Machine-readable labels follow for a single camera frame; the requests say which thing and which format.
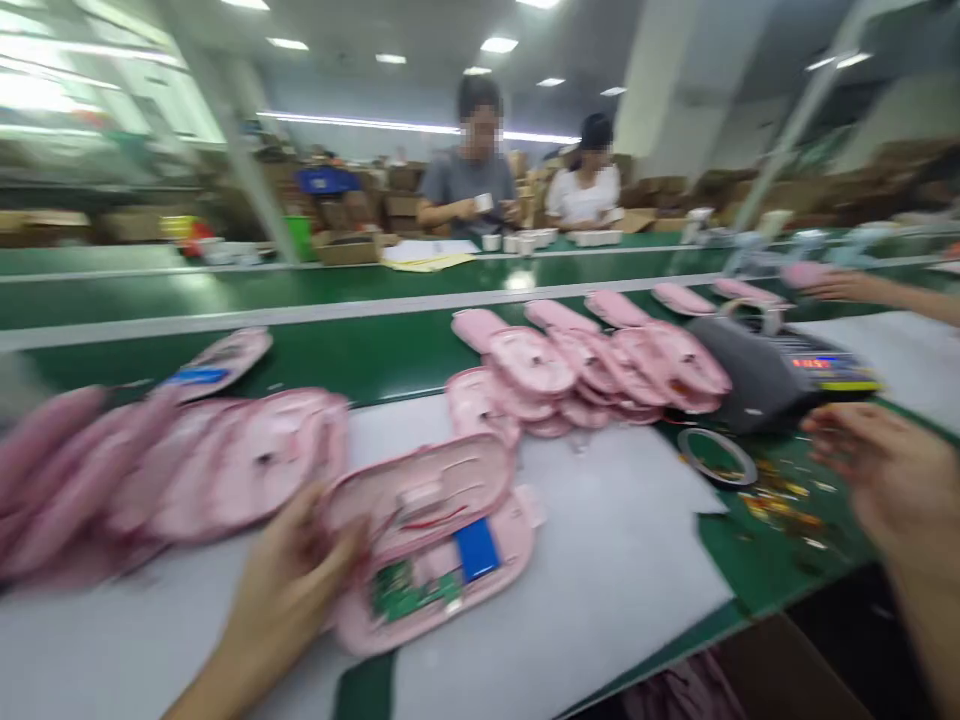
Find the hand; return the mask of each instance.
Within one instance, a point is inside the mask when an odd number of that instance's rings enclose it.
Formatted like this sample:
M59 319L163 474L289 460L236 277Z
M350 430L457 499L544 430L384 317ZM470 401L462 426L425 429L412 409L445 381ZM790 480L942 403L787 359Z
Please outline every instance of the hand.
M516 200L501 200L500 208L503 210L503 219L505 222L513 225L520 224L522 219L520 217L520 203Z
M803 291L820 300L849 300L872 305L893 305L899 302L903 286L892 280L862 272L834 271L816 285Z
M367 550L368 523L342 532L317 565L321 483L304 488L250 551L226 629L197 680L165 716L232 718L259 702L320 634Z
M801 429L895 568L960 583L960 464L946 441L871 403L827 405Z
M451 207L454 215L464 222L472 222L477 219L477 201L473 198L455 202Z

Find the fluorescent light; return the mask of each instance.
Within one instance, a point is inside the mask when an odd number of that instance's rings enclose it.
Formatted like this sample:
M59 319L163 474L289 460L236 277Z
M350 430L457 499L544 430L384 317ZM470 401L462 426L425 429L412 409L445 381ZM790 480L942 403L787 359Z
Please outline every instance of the fluorescent light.
M104 55L106 57L133 58L136 60L152 60L166 65L179 65L180 61L169 53L160 52L151 48L129 45L101 45L98 43L82 43L70 40L57 40L42 35L26 35L23 33L0 32L0 41L7 52L14 49L15 44L23 47L46 47L63 52L75 52L81 55Z
M282 47L285 50L309 50L305 42L299 40L287 40L285 38L267 38L271 45Z
M871 55L870 53L856 53L838 62L837 67L838 68L850 67L851 65L856 65L858 62L869 60L872 57L873 55Z
M510 40L509 38L488 38L487 41L480 46L480 49L486 52L503 54L512 52L516 46L516 40Z
M78 137L99 137L100 133L93 130L76 130L74 128L45 128L34 125L0 125L0 132L22 132L31 135L76 135Z
M222 0L227 5L246 8L247 10L269 10L270 6L263 0Z
M10 70L18 70L20 72L27 73L28 75L35 75L37 77L57 78L58 80L69 80L70 82L81 83L82 85L93 85L94 87L102 87L105 90L120 89L119 85L103 82L102 80L94 80L93 78L88 78L86 75L81 75L80 73L47 67L46 65L41 65L40 63L31 62L29 60L18 60L17 58L7 57L6 55L0 55L0 67L5 67Z
M872 58L872 57L873 57L873 55L871 55L870 53L862 53L862 52L859 52L859 51L853 52L853 53L848 53L846 57L844 57L842 60L840 60L839 62L837 62L837 69L838 69L838 70L841 70L841 69L843 69L843 68L845 68L845 67L850 67L851 65L856 65L858 62L863 62L864 60L869 60L869 59ZM836 55L833 55L833 56L828 57L828 58L824 58L823 60L817 60L817 62L813 63L812 65L807 65L807 70L816 70L817 68L822 68L824 65L829 65L830 63L832 63L832 62L834 62L834 61L836 61L836 60L837 60L837 56L836 56Z
M425 132L436 135L459 135L460 129L455 127L446 127L443 125L418 125L415 123L391 122L388 120L364 120L361 118L340 118L324 117L318 115L296 115L294 113L273 112L264 110L258 112L261 117L271 117L285 122L302 122L314 125L339 125L342 127L360 127L376 130L405 130L407 132ZM557 145L569 145L570 143L580 142L580 138L568 137L565 135L540 135L537 133L520 133L505 131L503 137L506 140L527 140L529 142L554 143Z
M813 71L813 70L816 70L817 68L822 68L824 65L829 65L836 59L837 59L836 56L831 56L828 58L824 58L823 60L817 60L817 62L813 63L812 65L807 65L807 70Z

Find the red wire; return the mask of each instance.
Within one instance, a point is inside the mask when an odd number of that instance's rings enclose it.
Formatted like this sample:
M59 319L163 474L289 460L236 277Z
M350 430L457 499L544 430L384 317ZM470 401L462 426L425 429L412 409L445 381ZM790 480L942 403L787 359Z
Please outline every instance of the red wire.
M467 509L466 505L461 505L456 510L454 510L449 515L444 515L443 517L434 518L433 520L427 520L422 523L407 523L406 525L401 526L401 530L426 530L427 528L432 528L434 525L440 525L445 523L447 520L450 520L455 515L462 513Z

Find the white pillar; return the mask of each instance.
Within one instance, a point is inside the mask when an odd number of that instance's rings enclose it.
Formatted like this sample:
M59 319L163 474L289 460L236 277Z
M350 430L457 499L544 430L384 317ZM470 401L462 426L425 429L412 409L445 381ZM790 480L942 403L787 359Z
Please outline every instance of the white pillar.
M617 113L617 152L640 174L706 170L777 0L648 0Z

